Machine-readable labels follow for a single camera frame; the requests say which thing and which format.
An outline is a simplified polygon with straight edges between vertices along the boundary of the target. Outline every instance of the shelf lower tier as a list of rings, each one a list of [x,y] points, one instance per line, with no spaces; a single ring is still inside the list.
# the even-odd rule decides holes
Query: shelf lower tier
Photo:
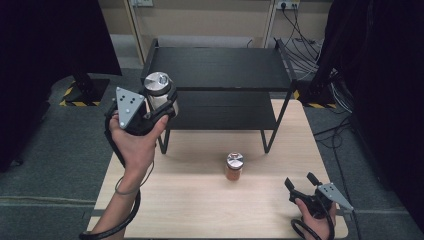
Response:
[[[173,130],[273,130],[274,111],[268,92],[178,92]]]

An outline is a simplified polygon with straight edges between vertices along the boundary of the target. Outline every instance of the light wood tabletop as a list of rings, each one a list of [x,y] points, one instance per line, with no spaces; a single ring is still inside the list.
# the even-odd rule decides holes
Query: light wood tabletop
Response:
[[[274,111],[282,100],[272,100]],[[266,131],[269,139],[271,131]],[[227,155],[239,152],[244,166],[238,181],[224,174]],[[113,155],[88,230],[114,193],[123,168]],[[313,194],[306,178],[329,178],[303,106],[291,100],[273,147],[264,153],[259,131],[172,131],[167,154],[156,149],[155,168],[141,188],[141,206],[127,238],[299,238],[290,221],[300,218],[284,180]],[[336,218],[336,238],[347,236]]]

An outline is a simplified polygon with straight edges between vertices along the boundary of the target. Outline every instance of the human hand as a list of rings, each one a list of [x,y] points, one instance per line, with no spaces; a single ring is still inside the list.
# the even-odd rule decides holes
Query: human hand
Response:
[[[303,222],[308,225],[312,230],[315,231],[316,234],[322,239],[326,240],[330,236],[330,228],[328,226],[328,221],[326,218],[323,219],[316,219],[311,216],[309,213],[308,207],[306,204],[299,198],[295,199],[296,205],[299,208],[300,212],[303,216]],[[331,220],[333,221],[333,225],[336,226],[336,203],[333,202],[331,205],[330,211],[328,211],[330,214]],[[305,235],[306,240],[315,240],[315,238],[308,233],[306,230],[302,230],[303,234]]]
[[[109,129],[112,139],[125,161],[125,171],[143,173],[147,171],[155,156],[157,138],[165,130],[168,116],[159,119],[154,128],[145,136],[134,136],[119,126],[118,115],[113,115]]]

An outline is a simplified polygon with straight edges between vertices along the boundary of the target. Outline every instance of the black shelf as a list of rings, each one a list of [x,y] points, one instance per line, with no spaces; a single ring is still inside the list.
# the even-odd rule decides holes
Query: black shelf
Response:
[[[178,92],[173,130],[273,130],[274,111],[266,92]]]
[[[180,48],[160,47],[153,40],[141,84],[151,73],[167,73],[176,86],[179,105],[164,141],[159,138],[162,153],[167,151],[171,130],[259,130],[268,153],[296,82],[280,46],[284,46],[281,40],[273,49]],[[278,117],[269,92],[287,92]],[[268,143],[264,130],[272,130]]]

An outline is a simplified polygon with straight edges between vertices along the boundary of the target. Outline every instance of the floor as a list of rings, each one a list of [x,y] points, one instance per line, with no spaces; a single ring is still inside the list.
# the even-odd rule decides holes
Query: floor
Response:
[[[123,76],[106,76],[111,82],[100,105],[59,106],[72,78],[58,81],[51,107],[20,156],[24,164],[0,174],[0,239],[77,239],[86,229],[112,154],[103,114],[113,89],[137,88],[142,69],[133,37],[111,38]],[[298,71],[299,77],[306,74]],[[356,209],[355,215],[342,212],[349,228],[345,239],[424,239],[396,194],[379,182],[355,129],[343,124],[350,113],[339,105],[304,110],[330,180]]]

